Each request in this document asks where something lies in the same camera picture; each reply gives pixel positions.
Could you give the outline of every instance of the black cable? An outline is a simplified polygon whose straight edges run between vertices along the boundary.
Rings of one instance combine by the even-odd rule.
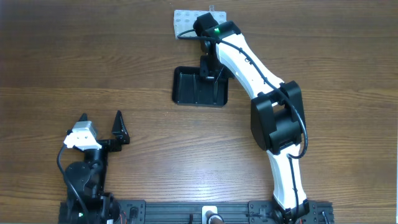
[[[57,165],[58,168],[60,169],[62,175],[63,175],[63,179],[65,181],[65,183],[67,184],[67,187],[69,187],[70,189],[72,189],[73,193],[75,194],[75,197],[77,198],[77,200],[80,203],[81,208],[83,209],[83,215],[86,217],[86,221],[87,224],[90,224],[90,221],[88,220],[88,210],[87,207],[85,205],[85,203],[83,202],[83,200],[81,199],[81,197],[79,196],[79,194],[77,193],[76,189],[73,187],[72,183],[70,182],[70,180],[68,179],[65,171],[62,169],[61,166],[61,154],[63,153],[63,151],[67,148],[67,146],[64,144],[60,150],[60,152],[58,153],[57,156]]]
[[[290,164],[290,171],[292,171],[292,178],[293,178],[293,190],[294,190],[294,195],[295,195],[295,197],[296,197],[296,212],[295,212],[295,214],[294,214],[294,222],[293,223],[295,223],[296,222],[296,220],[297,220],[297,216],[299,215],[299,206],[300,206],[300,204],[299,204],[299,195],[297,194],[297,187],[296,187],[296,178],[294,177],[294,169],[293,169],[293,160],[292,160],[292,158],[291,157],[287,157],[288,158],[288,160],[289,160],[289,164]]]
[[[187,30],[184,31],[182,33],[180,33],[179,35],[177,35],[178,39],[183,39],[183,40],[207,40],[207,41],[211,41],[211,42],[216,42],[216,43],[222,43],[222,44],[226,44],[236,50],[239,51],[239,53],[242,53],[244,56],[246,56],[246,59],[250,62],[251,65],[254,66],[254,68],[257,70],[257,72],[260,74],[261,78],[264,80],[264,83],[266,83],[267,85],[269,85],[273,90],[275,90],[276,92],[278,92],[278,94],[283,98],[283,100],[286,102],[286,104],[293,110],[293,112],[296,114],[297,116],[297,120],[298,123],[300,124],[300,128],[301,131],[303,132],[303,136],[304,136],[304,146],[303,146],[303,150],[302,152],[298,155],[298,156],[293,156],[291,154],[288,154],[289,158],[293,158],[293,159],[300,159],[302,158],[305,153],[307,152],[307,148],[308,148],[308,134],[307,134],[307,129],[305,128],[303,119],[301,118],[299,112],[297,111],[297,109],[295,108],[295,106],[293,105],[293,103],[289,100],[289,98],[282,93],[282,91],[278,88],[276,88],[276,86],[274,86],[272,83],[270,83],[268,81],[268,78],[264,76],[264,74],[261,72],[260,68],[256,65],[256,63],[253,61],[253,59],[242,49],[239,48],[227,41],[221,40],[221,39],[216,39],[216,38],[212,38],[212,37],[182,37],[182,35],[189,33],[189,32],[193,32],[195,31],[194,29],[191,30]]]

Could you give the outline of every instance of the wood grain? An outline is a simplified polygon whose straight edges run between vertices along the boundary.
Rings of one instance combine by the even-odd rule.
[[[121,110],[131,144],[110,154],[106,189],[149,202],[269,200],[266,153],[236,80],[224,108],[177,106],[173,70],[199,64],[175,40],[175,9],[228,13],[256,55],[302,88],[309,199],[337,223],[394,223],[397,1],[2,1],[0,222],[55,223],[66,186],[55,158],[88,113],[100,138]],[[63,165],[82,155],[67,151]]]

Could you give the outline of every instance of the white arm segment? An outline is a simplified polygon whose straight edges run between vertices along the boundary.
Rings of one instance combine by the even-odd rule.
[[[244,50],[253,59],[264,76],[267,77],[275,87],[280,87],[279,84],[283,83],[283,80],[272,74],[264,66],[264,64],[262,64],[262,62],[250,50],[242,34],[233,34],[223,38],[223,40],[241,47],[242,50]],[[218,60],[231,70],[236,79],[242,84],[243,88],[249,94],[250,99],[256,98],[260,92],[268,93],[273,90],[269,85],[264,84],[264,80],[261,78],[256,68],[254,68],[253,65],[245,60],[246,57],[239,53],[238,50],[226,44],[217,44],[216,53]],[[271,162],[272,175],[274,176],[274,197],[284,210],[296,207],[292,172],[290,170],[287,154],[297,156],[299,154],[299,150],[300,145],[298,144],[296,146],[292,145],[281,150],[278,156],[273,155],[273,153],[270,151],[267,151],[269,160]],[[307,198],[307,196],[305,195],[301,184],[298,159],[293,159],[293,168],[296,188],[298,190],[298,202],[301,204]]]
[[[293,190],[292,171],[290,170],[289,159],[287,154],[298,156],[300,144],[291,145],[280,151],[279,155],[273,155],[269,150],[268,158],[271,163],[272,175],[274,176],[274,197],[279,205],[284,209],[296,207],[296,197]],[[294,179],[296,181],[298,204],[302,204],[307,196],[304,193],[301,184],[299,160],[293,159]]]

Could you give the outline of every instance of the white plastic part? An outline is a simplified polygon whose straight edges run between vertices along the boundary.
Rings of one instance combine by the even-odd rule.
[[[269,82],[277,88],[280,87],[279,84],[283,83],[283,80],[272,74],[272,72],[270,72],[261,63],[261,61],[250,50],[242,34],[233,34],[223,38],[223,40],[242,48],[242,50],[244,50],[253,59],[264,76],[268,78]],[[217,44],[216,51],[218,60],[231,70],[236,79],[249,94],[250,99],[257,97],[260,92],[268,93],[273,90],[269,85],[264,84],[264,80],[261,78],[256,68],[254,68],[254,66],[251,65],[246,60],[246,57],[239,53],[238,50],[226,44]]]
[[[193,29],[193,23],[197,20],[197,17],[206,14],[207,12],[210,12],[211,15],[213,15],[213,17],[219,24],[226,22],[226,12],[214,11],[214,6],[213,8],[210,6],[210,11],[175,10],[174,11],[175,38],[177,39],[177,35],[181,34],[182,32]],[[189,32],[184,36],[196,37],[197,34],[195,32]]]
[[[96,129],[91,121],[76,122],[72,132],[63,141],[67,148],[74,146],[84,151],[85,149],[101,149],[102,145],[96,141]]]
[[[273,155],[267,151],[271,163],[272,175],[274,176],[274,197],[278,204],[285,210],[296,207],[296,197],[293,190],[292,171],[287,154],[298,156],[300,145],[292,145],[280,151],[279,155]],[[297,188],[298,202],[302,204],[307,196],[301,184],[299,160],[293,159],[293,170]]]

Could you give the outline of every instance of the brown wood surface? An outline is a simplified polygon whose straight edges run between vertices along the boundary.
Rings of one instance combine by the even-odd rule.
[[[198,42],[175,40],[175,9],[216,10],[277,76],[302,88],[311,200],[338,223],[394,223],[397,1],[2,1],[0,222],[55,223],[66,186],[55,159],[82,112],[108,138],[117,110],[131,144],[109,156],[106,190],[165,201],[269,200],[269,160],[236,80],[223,108],[177,106],[174,68]],[[63,165],[81,160],[68,150]]]

